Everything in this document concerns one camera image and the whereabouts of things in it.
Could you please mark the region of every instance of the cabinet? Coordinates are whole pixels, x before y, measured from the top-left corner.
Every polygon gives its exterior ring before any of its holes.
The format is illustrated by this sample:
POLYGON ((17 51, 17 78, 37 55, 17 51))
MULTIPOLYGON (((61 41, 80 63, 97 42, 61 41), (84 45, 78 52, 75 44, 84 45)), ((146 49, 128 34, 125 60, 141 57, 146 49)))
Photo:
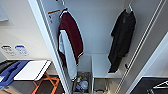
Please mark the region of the cabinet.
MULTIPOLYGON (((68 78, 66 69, 61 66, 61 60, 57 52, 58 46, 56 30, 59 24, 59 18, 57 16, 61 11, 52 16, 57 17, 55 19, 56 24, 51 23, 51 19, 47 14, 48 11, 57 9, 62 10, 64 8, 63 3, 61 0, 48 0, 47 2, 45 0, 37 1, 38 2, 29 0, 29 3, 46 45, 50 50, 52 60, 63 84, 64 90, 67 94, 69 94, 71 92, 72 83, 68 78)), ((108 83, 110 85, 109 91, 116 91, 118 94, 125 94, 125 92, 128 91, 129 87, 132 85, 133 81, 135 81, 135 78, 142 70, 150 55, 154 52, 155 48, 165 35, 165 32, 167 32, 165 31, 167 29, 167 22, 166 20, 162 20, 161 22, 162 17, 160 16, 160 10, 162 10, 162 5, 164 5, 165 2, 166 0, 132 1, 131 6, 135 12, 137 24, 130 46, 130 51, 126 57, 122 59, 119 71, 116 73, 108 73, 110 63, 107 59, 107 55, 110 51, 112 42, 110 33, 118 15, 124 9, 125 2, 123 0, 65 0, 65 6, 68 7, 68 11, 75 18, 79 26, 84 42, 84 55, 89 54, 91 57, 91 64, 87 63, 87 66, 92 66, 92 91, 95 82, 94 80, 99 78, 108 79, 108 83), (154 24, 156 24, 156 19, 158 20, 159 16, 160 24, 164 26, 164 28, 157 24, 160 27, 155 28, 155 31, 152 31, 154 30, 153 28, 154 24)))
POLYGON ((6 21, 6 20, 8 20, 8 18, 6 16, 5 12, 3 11, 3 9, 0 6, 0 22, 1 21, 6 21))
POLYGON ((115 73, 108 73, 110 66, 111 63, 108 60, 108 54, 92 54, 92 92, 97 89, 106 90, 105 87, 113 88, 115 92, 122 78, 122 75, 120 73, 120 70, 117 70, 117 72, 115 73), (104 81, 101 82, 104 83, 104 86, 102 86, 102 88, 95 88, 95 86, 97 86, 99 82, 96 80, 102 80, 102 78, 104 79, 104 81), (111 81, 115 80, 116 83, 109 86, 109 83, 107 83, 109 82, 108 80, 110 80, 109 78, 111 78, 111 81))

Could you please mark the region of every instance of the orange chair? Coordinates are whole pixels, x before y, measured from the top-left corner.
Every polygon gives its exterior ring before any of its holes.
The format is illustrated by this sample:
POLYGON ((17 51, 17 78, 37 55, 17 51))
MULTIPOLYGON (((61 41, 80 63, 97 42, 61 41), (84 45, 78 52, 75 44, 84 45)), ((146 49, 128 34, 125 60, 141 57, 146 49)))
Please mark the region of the orange chair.
POLYGON ((40 87, 41 82, 44 81, 44 80, 50 80, 50 82, 51 82, 52 85, 54 86, 54 88, 52 89, 52 92, 51 92, 50 94, 55 94, 60 79, 57 78, 57 77, 50 77, 50 76, 47 74, 47 72, 45 72, 45 75, 47 76, 46 78, 42 78, 42 79, 39 80, 39 81, 33 81, 33 83, 35 84, 36 88, 34 89, 34 91, 32 92, 32 94, 36 94, 38 88, 40 87))

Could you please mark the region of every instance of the clothes hanger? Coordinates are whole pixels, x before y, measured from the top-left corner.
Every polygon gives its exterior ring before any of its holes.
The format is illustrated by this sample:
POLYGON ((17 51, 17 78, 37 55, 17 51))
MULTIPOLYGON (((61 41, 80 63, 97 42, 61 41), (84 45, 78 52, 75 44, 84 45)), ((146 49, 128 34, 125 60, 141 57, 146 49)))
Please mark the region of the clothes hanger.
POLYGON ((126 9, 126 12, 131 13, 132 11, 133 11, 133 9, 132 9, 131 5, 129 4, 128 8, 126 9))
POLYGON ((67 12, 68 12, 68 8, 63 9, 59 17, 62 18, 62 15, 63 15, 64 13, 67 13, 67 12))

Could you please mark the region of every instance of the closet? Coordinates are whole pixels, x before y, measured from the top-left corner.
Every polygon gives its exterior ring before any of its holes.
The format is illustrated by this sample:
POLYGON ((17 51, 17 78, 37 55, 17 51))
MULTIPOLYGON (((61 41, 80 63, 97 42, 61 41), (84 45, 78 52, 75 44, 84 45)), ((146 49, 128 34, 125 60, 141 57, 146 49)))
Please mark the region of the closet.
POLYGON ((154 29, 156 22, 159 22, 158 18, 161 18, 161 13, 165 12, 163 6, 166 6, 166 0, 28 1, 67 94, 71 94, 73 83, 67 74, 67 69, 62 66, 57 52, 57 33, 61 20, 59 15, 63 9, 68 8, 82 36, 84 54, 79 59, 78 71, 92 74, 90 93, 94 91, 95 81, 101 78, 106 78, 109 94, 125 94, 128 90, 131 91, 135 84, 130 86, 167 32, 166 27, 159 27, 164 29, 161 33, 156 32, 158 29, 154 29), (108 73, 110 62, 107 55, 113 41, 110 34, 117 17, 124 9, 128 9, 129 5, 136 18, 130 49, 122 59, 118 71, 108 73))

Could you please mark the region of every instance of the dark jacket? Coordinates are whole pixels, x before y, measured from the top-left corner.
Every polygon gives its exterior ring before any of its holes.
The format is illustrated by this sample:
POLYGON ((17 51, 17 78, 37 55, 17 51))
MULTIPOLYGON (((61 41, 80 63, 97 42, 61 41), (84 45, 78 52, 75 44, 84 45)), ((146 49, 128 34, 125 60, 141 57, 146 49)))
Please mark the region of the dark jacket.
POLYGON ((133 11, 127 13, 126 10, 124 10, 119 15, 111 33, 113 43, 108 58, 112 65, 109 72, 116 72, 122 57, 128 53, 135 29, 135 23, 136 20, 133 11))

